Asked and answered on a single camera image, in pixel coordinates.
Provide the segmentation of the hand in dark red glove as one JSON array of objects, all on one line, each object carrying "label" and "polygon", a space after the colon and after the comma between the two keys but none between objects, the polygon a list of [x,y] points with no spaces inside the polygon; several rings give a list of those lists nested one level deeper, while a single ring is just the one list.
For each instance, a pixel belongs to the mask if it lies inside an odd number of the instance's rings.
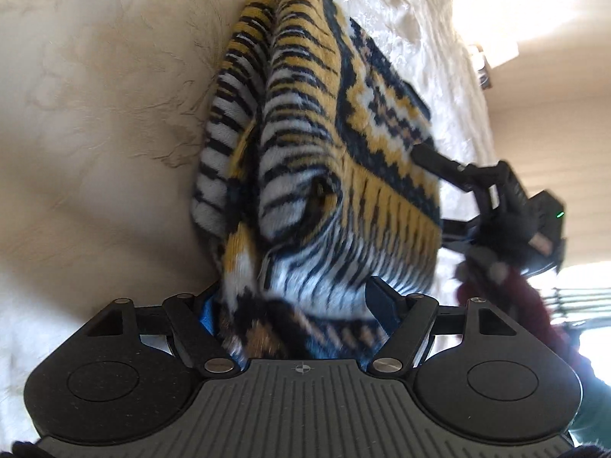
[{"label": "hand in dark red glove", "polygon": [[475,297],[491,301],[546,344],[578,374],[585,375],[592,371],[592,365],[578,353],[569,336],[552,325],[550,313],[540,293],[517,269],[501,261],[482,266],[478,261],[465,258],[457,275],[461,282],[457,290],[460,303],[464,304]]}]

